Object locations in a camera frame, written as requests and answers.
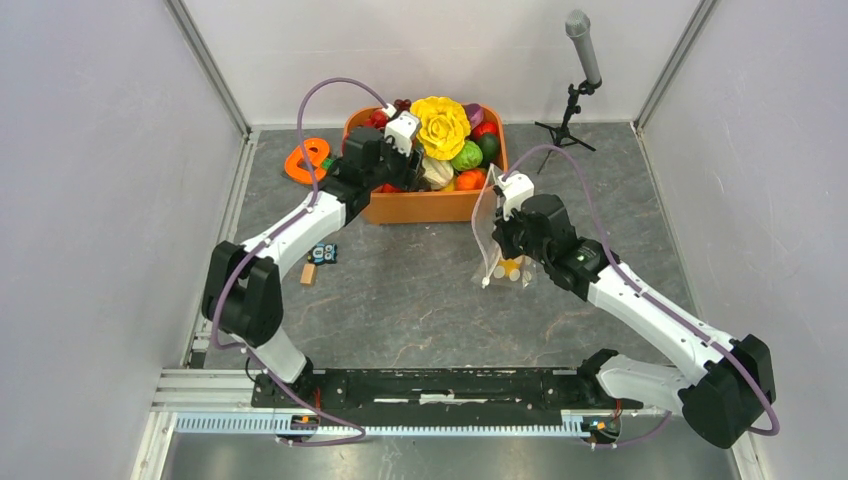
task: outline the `orange container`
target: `orange container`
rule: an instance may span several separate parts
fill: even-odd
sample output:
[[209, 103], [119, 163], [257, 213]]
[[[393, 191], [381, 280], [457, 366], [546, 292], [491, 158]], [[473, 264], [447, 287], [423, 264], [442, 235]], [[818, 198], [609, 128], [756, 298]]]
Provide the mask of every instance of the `orange container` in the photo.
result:
[[[365, 123], [375, 107], [364, 108], [354, 113], [345, 124], [345, 135], [352, 128]], [[506, 171], [506, 142], [503, 138], [503, 123], [497, 113], [483, 105], [483, 120], [498, 126], [501, 151], [492, 162]], [[371, 194], [371, 204], [362, 212], [368, 223], [434, 223], [468, 222], [480, 190], [462, 192], [408, 192]]]

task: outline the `robotic arm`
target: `robotic arm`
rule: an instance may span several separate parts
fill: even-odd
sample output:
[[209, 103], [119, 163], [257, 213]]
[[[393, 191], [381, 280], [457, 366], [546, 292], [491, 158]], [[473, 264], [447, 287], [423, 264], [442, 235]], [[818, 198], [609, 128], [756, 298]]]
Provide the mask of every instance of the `robotic arm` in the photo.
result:
[[[282, 329], [281, 278], [315, 243], [350, 223], [370, 202], [371, 192], [389, 183], [410, 190], [420, 177], [423, 152], [413, 145], [420, 121], [408, 112], [384, 109], [392, 120], [385, 133], [361, 127], [345, 140], [342, 158], [333, 163], [320, 183], [314, 202], [280, 220], [242, 246], [222, 242], [212, 253], [201, 311], [213, 318], [228, 278], [247, 255], [265, 244], [247, 264], [226, 296], [220, 329], [237, 338], [293, 390], [301, 388], [312, 364]], [[774, 402], [774, 379], [768, 347], [749, 335], [739, 341], [699, 321], [633, 274], [627, 264], [611, 265], [602, 245], [578, 237], [562, 200], [534, 195], [533, 184], [521, 174], [504, 175], [495, 187], [501, 207], [496, 212], [495, 240], [505, 258], [528, 255], [540, 263], [560, 288], [613, 314], [657, 347], [674, 367], [638, 362], [613, 350], [601, 350], [578, 368], [593, 380], [598, 396], [627, 398], [682, 414], [710, 443], [729, 448], [763, 413], [753, 390], [712, 344], [721, 345], [740, 360]], [[308, 212], [278, 238], [272, 232], [293, 216]], [[616, 270], [641, 286], [634, 291]], [[672, 320], [654, 304], [672, 309], [709, 338], [703, 341]]]

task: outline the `clear plastic bag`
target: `clear plastic bag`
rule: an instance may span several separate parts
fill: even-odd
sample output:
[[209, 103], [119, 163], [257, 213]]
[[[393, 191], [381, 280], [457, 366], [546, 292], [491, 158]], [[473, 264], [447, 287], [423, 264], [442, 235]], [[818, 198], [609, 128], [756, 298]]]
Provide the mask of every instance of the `clear plastic bag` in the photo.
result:
[[503, 175], [500, 168], [494, 164], [489, 167], [486, 183], [480, 190], [480, 196], [474, 204], [474, 213], [471, 215], [471, 229], [483, 256], [483, 261], [472, 280], [479, 282], [483, 288], [489, 285], [525, 288], [535, 280], [535, 262], [527, 256], [504, 259], [501, 247], [492, 238], [492, 232], [495, 231], [495, 211], [500, 206], [494, 185], [495, 178], [500, 175]]

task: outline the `microphone stand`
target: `microphone stand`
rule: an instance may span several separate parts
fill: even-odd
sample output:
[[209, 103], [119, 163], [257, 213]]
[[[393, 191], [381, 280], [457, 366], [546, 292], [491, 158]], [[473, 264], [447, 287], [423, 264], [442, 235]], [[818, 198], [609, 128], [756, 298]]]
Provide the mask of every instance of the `microphone stand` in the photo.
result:
[[[572, 115], [580, 113], [580, 105], [577, 105], [577, 100], [580, 95], [592, 95], [595, 93], [595, 89], [600, 86], [600, 82], [598, 82], [597, 85], [590, 85], [588, 80], [583, 80], [577, 88], [574, 88], [574, 84], [572, 83], [568, 86], [568, 106], [565, 108], [565, 113], [562, 116], [562, 124], [560, 124], [559, 127], [552, 127], [541, 122], [535, 122], [537, 126], [548, 130], [548, 133], [551, 134], [551, 143], [554, 146], [569, 147], [571, 145], [582, 145], [593, 152], [596, 150], [595, 147], [572, 135], [568, 128], [568, 122], [571, 121]], [[545, 164], [548, 163], [551, 153], [553, 152], [548, 151], [548, 154], [545, 155], [545, 160], [536, 172], [537, 174], [542, 173], [542, 169], [545, 168]]]

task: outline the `white panel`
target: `white panel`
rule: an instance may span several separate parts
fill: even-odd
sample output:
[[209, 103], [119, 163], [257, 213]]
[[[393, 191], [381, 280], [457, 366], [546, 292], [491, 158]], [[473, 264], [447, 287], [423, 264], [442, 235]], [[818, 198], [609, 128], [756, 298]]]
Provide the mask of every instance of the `white panel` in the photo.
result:
[[[391, 102], [447, 95], [504, 120], [557, 120], [583, 80], [565, 17], [584, 8], [604, 85], [577, 121], [632, 120], [697, 0], [187, 0], [239, 106], [254, 125], [293, 124], [320, 80], [349, 76]], [[315, 97], [307, 123], [334, 125], [371, 105], [355, 87]]]
[[0, 11], [0, 476], [128, 478], [240, 136], [164, 2]]
[[719, 3], [646, 130], [703, 318], [772, 349], [774, 479], [848, 466], [846, 21], [839, 1]]

